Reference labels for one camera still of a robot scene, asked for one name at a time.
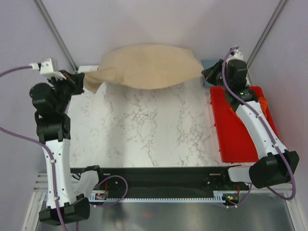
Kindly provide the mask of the beige t shirt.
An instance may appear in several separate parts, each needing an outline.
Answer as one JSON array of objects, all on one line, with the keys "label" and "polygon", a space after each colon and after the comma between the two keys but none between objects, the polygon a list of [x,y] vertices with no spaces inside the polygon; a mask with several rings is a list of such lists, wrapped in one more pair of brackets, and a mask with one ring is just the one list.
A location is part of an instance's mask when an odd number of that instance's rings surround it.
[{"label": "beige t shirt", "polygon": [[85,72],[84,86],[96,93],[101,84],[155,90],[200,77],[202,64],[189,49],[159,45],[129,45],[102,57],[96,71]]}]

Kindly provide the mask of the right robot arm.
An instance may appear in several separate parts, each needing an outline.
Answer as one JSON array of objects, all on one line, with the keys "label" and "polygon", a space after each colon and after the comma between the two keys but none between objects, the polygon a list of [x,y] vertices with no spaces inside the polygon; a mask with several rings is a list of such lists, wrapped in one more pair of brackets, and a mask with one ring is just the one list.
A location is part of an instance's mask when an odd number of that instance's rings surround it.
[{"label": "right robot arm", "polygon": [[299,156],[279,140],[268,121],[267,107],[246,80],[246,63],[218,60],[204,66],[203,82],[209,84],[218,143],[227,162],[248,162],[230,167],[220,177],[221,186],[232,189],[246,182],[258,189],[294,184]]}]

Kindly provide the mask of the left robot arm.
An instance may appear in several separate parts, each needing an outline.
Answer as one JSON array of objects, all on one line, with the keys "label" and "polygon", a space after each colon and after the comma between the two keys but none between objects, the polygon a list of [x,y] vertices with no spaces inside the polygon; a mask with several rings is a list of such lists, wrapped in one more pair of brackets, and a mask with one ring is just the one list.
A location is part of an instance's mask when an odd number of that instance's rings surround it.
[{"label": "left robot arm", "polygon": [[38,142],[42,146],[48,178],[46,209],[39,220],[53,226],[79,222],[90,216],[89,196],[92,190],[105,185],[99,166],[81,169],[77,184],[72,182],[69,161],[71,120],[67,109],[72,96],[84,93],[84,73],[60,71],[63,79],[52,76],[47,83],[38,83],[29,92],[36,109]]}]

